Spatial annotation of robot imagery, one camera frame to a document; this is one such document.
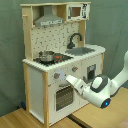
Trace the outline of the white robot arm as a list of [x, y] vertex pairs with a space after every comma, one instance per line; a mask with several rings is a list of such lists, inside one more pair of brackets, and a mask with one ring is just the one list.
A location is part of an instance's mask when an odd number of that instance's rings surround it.
[[111, 98], [128, 81], [128, 51], [124, 55], [123, 69], [113, 79], [100, 74], [94, 78], [91, 85], [88, 85], [82, 79], [68, 75], [66, 81], [82, 99], [87, 100], [98, 108], [106, 108], [110, 104]]

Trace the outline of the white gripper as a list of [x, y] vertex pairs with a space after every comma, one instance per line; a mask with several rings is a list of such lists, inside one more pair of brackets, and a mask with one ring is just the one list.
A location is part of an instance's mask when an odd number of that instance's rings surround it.
[[88, 87], [88, 85], [82, 79], [78, 79], [71, 75], [66, 77], [66, 81], [75, 89], [79, 95], [82, 95], [84, 90]]

